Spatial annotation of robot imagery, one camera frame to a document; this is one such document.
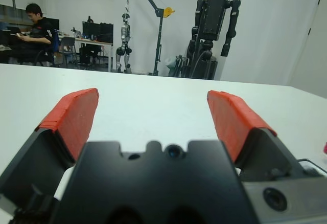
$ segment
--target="white table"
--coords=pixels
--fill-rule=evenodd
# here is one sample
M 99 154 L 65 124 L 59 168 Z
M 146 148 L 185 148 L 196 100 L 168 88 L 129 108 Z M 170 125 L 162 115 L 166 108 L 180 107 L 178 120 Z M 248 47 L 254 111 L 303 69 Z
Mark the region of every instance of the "white table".
M 217 139 L 206 101 L 213 89 L 242 97 L 297 159 L 327 169 L 327 99 L 292 87 L 0 64 L 0 173 L 62 96 L 90 87 L 100 98 L 89 141 L 116 140 L 123 151 L 145 151 L 150 140 L 186 150 L 189 140 Z M 7 220 L 0 212 L 0 222 Z
M 69 36 L 59 36 L 59 39 L 61 40 L 64 37 L 69 37 Z M 112 66 L 113 66 L 113 60 L 112 60 L 113 44 L 112 43 L 103 42 L 103 41 L 92 41 L 89 39 L 81 39 L 81 38 L 75 38 L 75 42 L 98 45 L 98 46 L 108 46 L 110 48 L 110 55 L 108 58 L 108 72 L 112 71 Z

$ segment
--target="humanoid robot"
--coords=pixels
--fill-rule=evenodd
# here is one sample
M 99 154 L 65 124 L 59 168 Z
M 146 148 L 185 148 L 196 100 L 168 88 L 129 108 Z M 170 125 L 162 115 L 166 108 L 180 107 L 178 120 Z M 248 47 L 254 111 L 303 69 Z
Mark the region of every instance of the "humanoid robot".
M 122 46 L 117 48 L 116 50 L 116 68 L 117 72 L 121 73 L 122 64 L 121 64 L 121 56 L 124 56 L 125 61 L 125 73 L 131 74 L 131 65 L 128 63 L 129 61 L 129 54 L 132 52 L 132 49 L 128 46 L 128 42 L 130 39 L 130 26 L 128 23 L 129 14 L 123 14 L 123 25 L 122 25 Z

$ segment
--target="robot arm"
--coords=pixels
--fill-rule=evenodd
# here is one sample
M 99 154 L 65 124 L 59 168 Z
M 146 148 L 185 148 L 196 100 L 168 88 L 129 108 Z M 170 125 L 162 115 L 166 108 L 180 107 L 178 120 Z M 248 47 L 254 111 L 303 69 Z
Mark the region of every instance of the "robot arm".
M 229 2 L 228 7 L 231 6 L 229 28 L 226 34 L 226 42 L 221 51 L 221 56 L 227 57 L 230 48 L 231 39 L 236 36 L 235 27 L 237 23 L 237 18 L 239 16 L 240 5 L 241 5 L 241 0 L 233 0 Z

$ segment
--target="computer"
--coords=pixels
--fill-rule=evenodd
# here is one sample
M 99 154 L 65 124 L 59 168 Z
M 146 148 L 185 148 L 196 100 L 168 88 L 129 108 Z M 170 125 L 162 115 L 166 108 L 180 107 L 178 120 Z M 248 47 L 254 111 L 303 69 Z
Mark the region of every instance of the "computer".
M 55 28 L 55 30 L 59 31 L 59 20 L 56 18 L 46 18 L 48 22 Z
M 110 33 L 113 33 L 113 24 L 101 23 L 100 24 L 100 34 L 105 35 L 105 34 L 110 34 Z
M 7 26 L 7 29 L 11 31 L 10 32 L 11 34 L 16 34 L 16 33 L 21 34 L 20 28 L 18 28 L 18 27 Z
M 90 38 L 92 35 L 97 37 L 100 35 L 100 24 L 83 22 L 83 35 Z

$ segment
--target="cable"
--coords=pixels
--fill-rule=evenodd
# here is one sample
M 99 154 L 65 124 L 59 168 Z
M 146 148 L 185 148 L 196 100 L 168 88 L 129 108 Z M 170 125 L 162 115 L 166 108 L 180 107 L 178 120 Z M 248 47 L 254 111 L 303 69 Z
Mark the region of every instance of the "cable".
M 197 61 L 195 62 L 195 66 L 194 66 L 194 69 L 193 69 L 193 71 L 192 71 L 192 73 L 191 73 L 190 78 L 193 78 L 193 75 L 194 75 L 194 72 L 195 72 L 196 66 L 198 65 L 198 63 L 199 63 L 200 59 L 202 58 L 202 56 L 204 55 L 204 53 L 205 53 L 205 51 L 203 51 L 202 54 L 200 54 L 199 58 L 198 58 Z

